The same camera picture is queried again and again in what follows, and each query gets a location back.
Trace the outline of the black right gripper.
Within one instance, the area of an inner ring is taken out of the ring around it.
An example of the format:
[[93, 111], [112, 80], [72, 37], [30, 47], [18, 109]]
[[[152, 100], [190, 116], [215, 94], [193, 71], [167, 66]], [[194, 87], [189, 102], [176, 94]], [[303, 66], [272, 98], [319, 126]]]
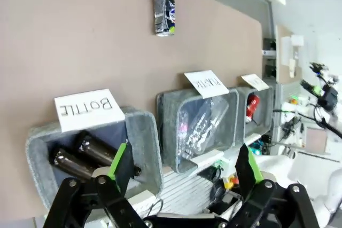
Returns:
[[[321, 95], [321, 88], [317, 85], [311, 85], [306, 80], [301, 80], [300, 85], [312, 95]], [[325, 110], [334, 110], [338, 102], [337, 90], [333, 86], [326, 84], [323, 91], [322, 107]]]

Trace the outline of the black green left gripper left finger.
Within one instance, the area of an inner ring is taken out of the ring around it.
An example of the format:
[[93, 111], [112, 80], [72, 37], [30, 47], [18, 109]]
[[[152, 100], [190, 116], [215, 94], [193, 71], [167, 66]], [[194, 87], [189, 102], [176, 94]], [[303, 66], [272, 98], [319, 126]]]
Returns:
[[134, 174], [132, 146], [122, 143], [110, 166], [109, 175], [86, 182], [66, 178], [61, 183], [44, 227], [84, 227], [93, 210], [102, 209], [115, 227], [146, 227], [125, 198]]

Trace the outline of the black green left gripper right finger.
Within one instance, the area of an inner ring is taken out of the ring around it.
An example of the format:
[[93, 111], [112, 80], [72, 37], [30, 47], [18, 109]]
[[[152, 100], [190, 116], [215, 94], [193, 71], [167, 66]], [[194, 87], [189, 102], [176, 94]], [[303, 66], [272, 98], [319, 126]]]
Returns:
[[253, 153], [241, 146], [235, 164], [242, 206], [227, 227], [319, 227], [305, 187], [265, 179]]

